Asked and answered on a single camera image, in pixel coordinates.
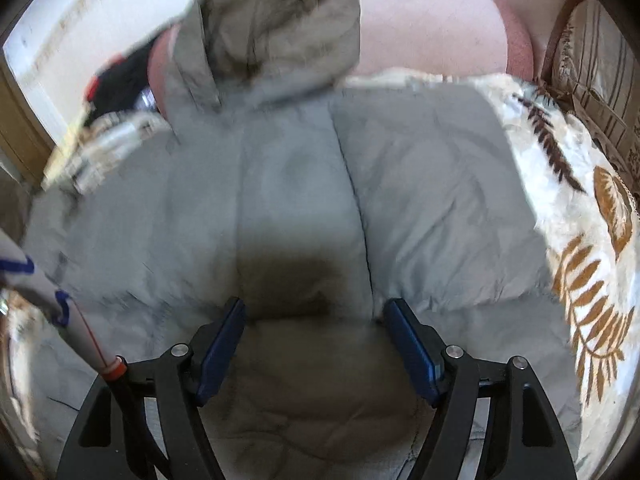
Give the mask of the olive quilted hooded jacket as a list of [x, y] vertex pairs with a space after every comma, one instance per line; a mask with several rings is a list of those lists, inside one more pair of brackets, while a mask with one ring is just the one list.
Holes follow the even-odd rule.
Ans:
[[408, 477], [432, 413], [382, 324], [398, 297], [473, 356], [526, 356], [576, 450], [570, 335], [503, 126], [462, 84], [345, 86], [359, 40], [359, 0], [194, 0], [169, 129], [94, 192], [41, 194], [25, 252], [130, 360], [245, 302], [202, 411], [230, 479]]

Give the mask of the purple patterned small cloth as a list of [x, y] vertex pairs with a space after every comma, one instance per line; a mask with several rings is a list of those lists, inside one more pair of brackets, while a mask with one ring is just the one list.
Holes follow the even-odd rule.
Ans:
[[157, 110], [154, 94], [150, 87], [144, 88], [134, 101], [134, 110], [139, 112], [155, 112]]

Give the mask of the red garment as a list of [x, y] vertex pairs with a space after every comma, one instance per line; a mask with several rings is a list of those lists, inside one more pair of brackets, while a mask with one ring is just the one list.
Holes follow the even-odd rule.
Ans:
[[88, 86], [85, 88], [85, 93], [84, 93], [84, 100], [88, 103], [92, 102], [94, 100], [94, 97], [96, 96], [96, 92], [98, 92], [98, 89], [100, 88], [100, 78], [98, 76], [93, 76], [89, 83]]

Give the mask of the striped beige cushion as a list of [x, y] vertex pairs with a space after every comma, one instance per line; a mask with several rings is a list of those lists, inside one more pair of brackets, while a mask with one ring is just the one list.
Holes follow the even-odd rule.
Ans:
[[639, 61], [597, 0], [570, 14], [552, 65], [552, 86], [634, 195], [639, 194]]

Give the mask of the leaf-patterned plush blanket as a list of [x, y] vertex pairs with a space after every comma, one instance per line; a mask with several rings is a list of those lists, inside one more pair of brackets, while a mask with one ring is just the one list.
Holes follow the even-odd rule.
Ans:
[[577, 475], [601, 479], [639, 416], [636, 202], [579, 118], [561, 112], [531, 82], [508, 74], [457, 78], [406, 68], [346, 80], [354, 88], [456, 82], [488, 99], [506, 129], [570, 329], [582, 404]]

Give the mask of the pink bolster pillow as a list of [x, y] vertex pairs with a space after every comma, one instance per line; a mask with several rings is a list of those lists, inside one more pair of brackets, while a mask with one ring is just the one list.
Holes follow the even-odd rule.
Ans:
[[191, 0], [160, 35], [150, 87], [164, 114], [295, 102], [350, 75], [533, 75], [504, 0]]

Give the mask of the black garment pile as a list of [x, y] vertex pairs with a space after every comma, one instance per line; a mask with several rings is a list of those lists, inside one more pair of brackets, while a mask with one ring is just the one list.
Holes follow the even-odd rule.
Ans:
[[90, 103], [85, 101], [89, 107], [87, 124], [105, 114], [134, 108], [140, 92], [149, 87], [149, 60], [159, 39], [160, 34], [156, 34], [145, 44], [115, 56], [104, 70], [94, 75], [100, 78], [101, 83], [94, 100]]

